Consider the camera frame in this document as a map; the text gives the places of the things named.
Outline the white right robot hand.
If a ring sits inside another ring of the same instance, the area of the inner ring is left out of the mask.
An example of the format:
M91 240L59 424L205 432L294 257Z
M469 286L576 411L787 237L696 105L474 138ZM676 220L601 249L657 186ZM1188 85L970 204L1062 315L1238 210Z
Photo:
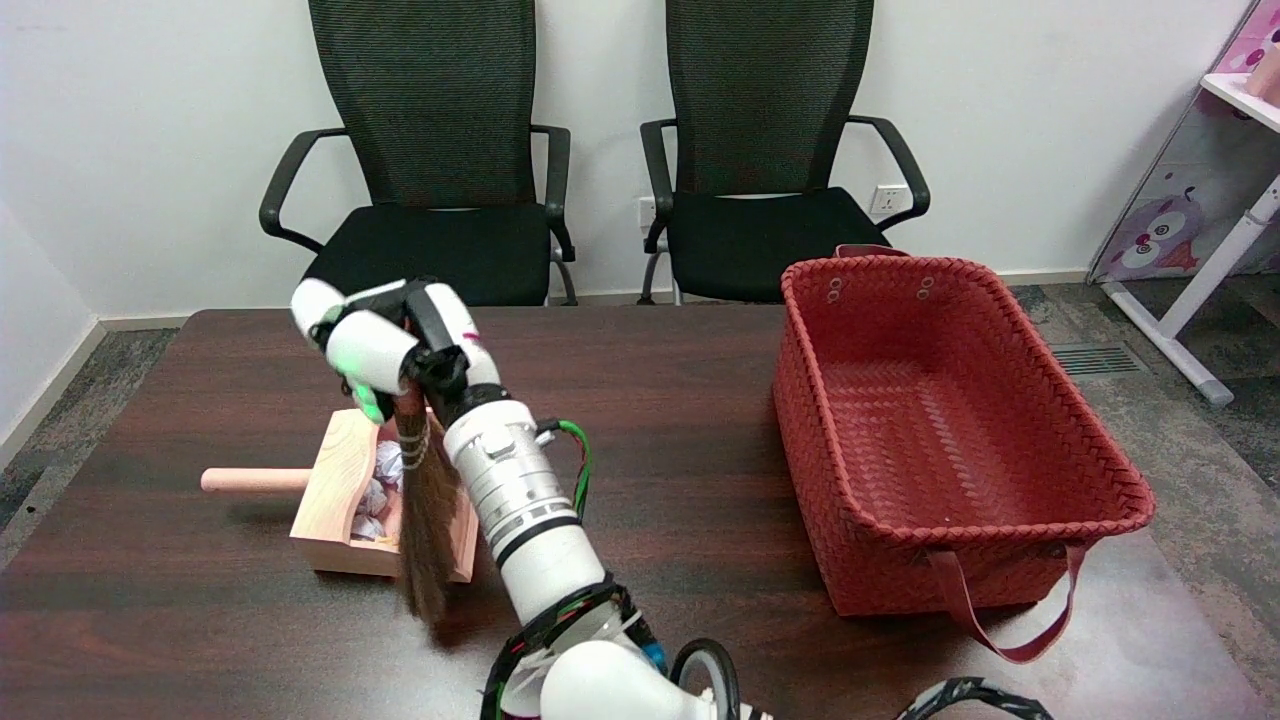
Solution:
M431 279L394 281L344 296L319 278L291 296L300 333L343 379L343 392L376 425L419 388L444 427L503 397L500 375L468 307Z

